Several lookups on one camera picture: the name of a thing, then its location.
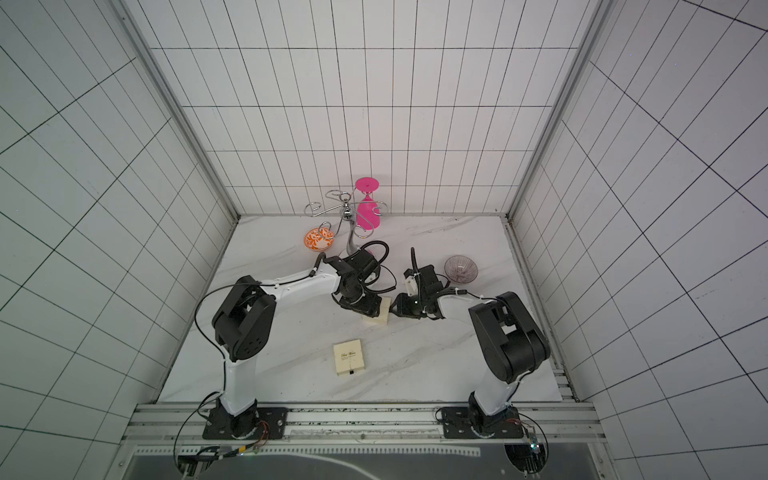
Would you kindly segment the pink goblet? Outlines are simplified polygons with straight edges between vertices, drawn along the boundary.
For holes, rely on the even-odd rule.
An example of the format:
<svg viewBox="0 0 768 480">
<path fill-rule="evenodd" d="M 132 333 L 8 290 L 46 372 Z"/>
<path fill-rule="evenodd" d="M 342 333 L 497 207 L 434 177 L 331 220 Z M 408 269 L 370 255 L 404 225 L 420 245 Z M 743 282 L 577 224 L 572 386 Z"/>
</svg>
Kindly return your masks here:
<svg viewBox="0 0 768 480">
<path fill-rule="evenodd" d="M 355 189 L 363 194 L 363 199 L 357 204 L 357 225 L 364 231 L 370 232 L 380 226 L 380 211 L 378 203 L 372 194 L 379 188 L 379 182 L 373 177 L 363 177 L 355 182 Z"/>
</svg>

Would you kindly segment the chrome jewelry stand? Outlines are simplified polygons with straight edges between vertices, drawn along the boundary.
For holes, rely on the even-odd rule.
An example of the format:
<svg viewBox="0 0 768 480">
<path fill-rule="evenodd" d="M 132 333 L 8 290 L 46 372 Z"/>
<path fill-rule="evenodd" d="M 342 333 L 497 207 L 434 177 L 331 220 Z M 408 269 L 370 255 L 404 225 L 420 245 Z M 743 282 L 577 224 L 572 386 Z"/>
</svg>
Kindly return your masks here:
<svg viewBox="0 0 768 480">
<path fill-rule="evenodd" d="M 367 232 L 357 225 L 356 207 L 361 200 L 357 200 L 354 193 L 339 189 L 326 191 L 324 194 L 324 199 L 330 200 L 331 205 L 325 207 L 321 202 L 312 201 L 305 205 L 303 211 L 304 215 L 311 218 L 316 218 L 337 214 L 339 220 L 336 222 L 336 224 L 331 223 L 331 230 L 336 235 L 338 235 L 342 228 L 345 227 L 347 231 L 346 240 L 344 241 L 346 253 L 355 253 L 359 249 L 359 246 L 356 244 L 356 240 L 369 239 L 375 231 Z M 375 201 L 379 206 L 381 223 L 381 217 L 384 214 L 388 214 L 390 212 L 390 207 L 384 201 Z"/>
</svg>

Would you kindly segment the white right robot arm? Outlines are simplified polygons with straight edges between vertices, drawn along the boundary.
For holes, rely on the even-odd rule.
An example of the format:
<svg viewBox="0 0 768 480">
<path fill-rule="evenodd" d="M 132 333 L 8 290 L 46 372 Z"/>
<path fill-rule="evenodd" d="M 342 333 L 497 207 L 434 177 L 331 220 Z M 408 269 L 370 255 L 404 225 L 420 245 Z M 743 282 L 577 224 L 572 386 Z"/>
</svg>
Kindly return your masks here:
<svg viewBox="0 0 768 480">
<path fill-rule="evenodd" d="M 441 413 L 447 438 L 523 438 L 527 431 L 512 399 L 524 379 L 551 356 L 551 348 L 518 294 L 475 294 L 441 282 L 432 265 L 404 272 L 406 291 L 390 312 L 402 318 L 468 320 L 475 332 L 485 374 L 465 407 Z"/>
</svg>

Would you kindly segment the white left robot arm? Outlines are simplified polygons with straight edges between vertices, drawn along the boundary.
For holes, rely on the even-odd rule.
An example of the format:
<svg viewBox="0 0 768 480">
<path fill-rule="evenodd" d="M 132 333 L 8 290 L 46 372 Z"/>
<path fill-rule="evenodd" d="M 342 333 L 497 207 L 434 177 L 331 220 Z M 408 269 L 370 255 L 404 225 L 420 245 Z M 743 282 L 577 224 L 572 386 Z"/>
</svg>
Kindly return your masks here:
<svg viewBox="0 0 768 480">
<path fill-rule="evenodd" d="M 286 309 L 329 296 L 345 310 L 375 318 L 381 295 L 369 287 L 379 261 L 365 250 L 346 258 L 321 253 L 312 268 L 285 279 L 244 276 L 223 289 L 227 296 L 213 314 L 213 335 L 204 338 L 223 357 L 223 387 L 209 400 L 205 440 L 266 442 L 284 436 L 288 410 L 260 407 L 255 390 L 257 355 L 266 347 L 275 317 Z"/>
</svg>

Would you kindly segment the cream jewelry box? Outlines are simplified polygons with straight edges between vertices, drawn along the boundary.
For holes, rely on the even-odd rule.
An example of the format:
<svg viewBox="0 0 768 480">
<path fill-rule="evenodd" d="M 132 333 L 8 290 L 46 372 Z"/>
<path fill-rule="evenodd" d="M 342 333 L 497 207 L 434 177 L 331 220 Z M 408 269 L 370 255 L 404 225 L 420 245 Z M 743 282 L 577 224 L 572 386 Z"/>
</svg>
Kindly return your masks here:
<svg viewBox="0 0 768 480">
<path fill-rule="evenodd" d="M 334 367 L 337 375 L 352 375 L 365 369 L 362 342 L 350 340 L 333 346 Z"/>
<path fill-rule="evenodd" d="M 382 297 L 378 312 L 374 316 L 363 315 L 362 319 L 368 323 L 386 326 L 389 322 L 391 301 L 390 297 Z"/>
</svg>

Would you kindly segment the purple striped glass bowl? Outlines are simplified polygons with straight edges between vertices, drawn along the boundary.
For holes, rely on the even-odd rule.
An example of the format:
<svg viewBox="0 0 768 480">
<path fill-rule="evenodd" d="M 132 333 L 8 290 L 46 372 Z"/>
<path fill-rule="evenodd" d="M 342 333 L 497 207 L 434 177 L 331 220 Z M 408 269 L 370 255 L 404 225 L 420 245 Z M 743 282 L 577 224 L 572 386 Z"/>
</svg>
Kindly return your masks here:
<svg viewBox="0 0 768 480">
<path fill-rule="evenodd" d="M 472 283 L 479 274 L 479 268 L 474 260 L 464 255 L 453 255 L 444 263 L 446 277 L 457 284 Z"/>
</svg>

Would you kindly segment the orange patterned small bowl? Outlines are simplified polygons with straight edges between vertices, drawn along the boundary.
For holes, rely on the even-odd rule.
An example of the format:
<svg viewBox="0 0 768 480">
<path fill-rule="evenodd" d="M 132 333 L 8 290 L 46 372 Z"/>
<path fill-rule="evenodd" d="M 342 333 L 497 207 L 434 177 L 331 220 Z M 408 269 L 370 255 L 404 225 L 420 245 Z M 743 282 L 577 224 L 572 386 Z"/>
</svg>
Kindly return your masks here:
<svg viewBox="0 0 768 480">
<path fill-rule="evenodd" d="M 334 242 L 335 233 L 328 227 L 313 228 L 303 238 L 304 246 L 314 252 L 325 252 Z"/>
</svg>

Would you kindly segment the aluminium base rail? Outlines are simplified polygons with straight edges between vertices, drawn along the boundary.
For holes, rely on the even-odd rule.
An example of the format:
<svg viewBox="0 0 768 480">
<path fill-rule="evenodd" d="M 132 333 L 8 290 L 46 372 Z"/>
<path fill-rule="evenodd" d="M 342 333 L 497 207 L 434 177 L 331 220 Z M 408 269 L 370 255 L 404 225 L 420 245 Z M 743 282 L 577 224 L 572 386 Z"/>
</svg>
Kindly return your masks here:
<svg viewBox="0 0 768 480">
<path fill-rule="evenodd" d="M 124 440 L 146 444 L 213 445 L 260 440 L 269 447 L 512 443 L 604 443 L 607 437 L 589 403 L 522 402 L 517 417 L 474 427 L 458 403 L 264 403 L 240 436 L 230 423 L 195 403 L 137 407 Z"/>
</svg>

